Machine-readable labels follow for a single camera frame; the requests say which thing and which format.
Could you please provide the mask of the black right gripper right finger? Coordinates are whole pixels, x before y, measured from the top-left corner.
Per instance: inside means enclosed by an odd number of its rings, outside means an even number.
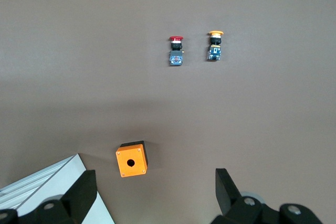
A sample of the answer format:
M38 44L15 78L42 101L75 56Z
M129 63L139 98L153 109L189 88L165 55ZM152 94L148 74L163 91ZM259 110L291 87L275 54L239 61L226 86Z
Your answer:
M212 223L280 223L280 214L253 196L242 196L227 169L215 172L216 198L222 214Z

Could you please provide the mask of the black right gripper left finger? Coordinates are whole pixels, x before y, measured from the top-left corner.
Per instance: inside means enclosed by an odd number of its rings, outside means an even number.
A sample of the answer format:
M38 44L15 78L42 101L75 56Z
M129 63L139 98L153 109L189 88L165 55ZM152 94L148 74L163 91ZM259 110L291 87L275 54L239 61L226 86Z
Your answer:
M40 204L19 223L82 223L97 197L96 172L87 170L59 200Z

